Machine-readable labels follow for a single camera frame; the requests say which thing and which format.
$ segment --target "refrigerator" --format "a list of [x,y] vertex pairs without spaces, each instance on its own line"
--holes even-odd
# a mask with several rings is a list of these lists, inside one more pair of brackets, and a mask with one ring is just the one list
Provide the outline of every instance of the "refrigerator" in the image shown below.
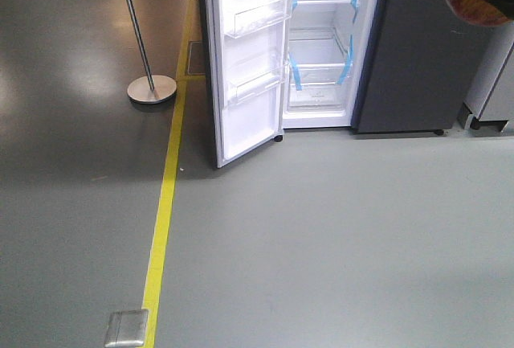
[[218,167],[285,129],[449,128],[489,35],[444,0],[200,1]]

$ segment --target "round metal base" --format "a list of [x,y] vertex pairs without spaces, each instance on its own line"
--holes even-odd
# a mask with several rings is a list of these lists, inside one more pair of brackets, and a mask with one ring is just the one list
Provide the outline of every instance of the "round metal base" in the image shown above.
[[134,80],[128,86],[130,100],[141,104],[157,104],[168,100],[177,91],[177,82],[171,77],[152,75],[155,92],[152,92],[146,77]]

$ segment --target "white appliance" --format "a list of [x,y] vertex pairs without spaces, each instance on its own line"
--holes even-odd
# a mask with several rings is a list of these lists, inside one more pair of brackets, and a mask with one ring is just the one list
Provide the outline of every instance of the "white appliance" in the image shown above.
[[467,94],[465,118],[471,127],[495,122],[502,131],[512,131],[514,121],[514,23],[495,30]]
[[205,0],[218,167],[350,126],[377,0]]

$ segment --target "metal floor plate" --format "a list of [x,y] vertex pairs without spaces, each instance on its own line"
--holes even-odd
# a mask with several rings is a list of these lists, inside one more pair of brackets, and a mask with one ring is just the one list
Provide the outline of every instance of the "metal floor plate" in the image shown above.
[[112,313],[105,335],[105,348],[143,346],[148,313],[147,309]]

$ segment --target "stanchion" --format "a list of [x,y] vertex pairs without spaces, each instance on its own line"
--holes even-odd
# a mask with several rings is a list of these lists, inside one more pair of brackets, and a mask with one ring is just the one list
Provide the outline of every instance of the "stanchion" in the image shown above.
[[143,65],[145,67],[146,77],[141,77],[134,80],[128,86],[128,97],[142,104],[156,104],[168,100],[177,91],[177,83],[171,77],[152,75],[150,70],[150,64],[146,55],[145,45],[143,44],[143,38],[141,37],[141,30],[139,23],[137,22],[136,11],[132,0],[127,0],[128,11],[130,12],[130,18],[134,26],[134,32],[136,33],[137,45],[139,46],[139,52],[143,59]]

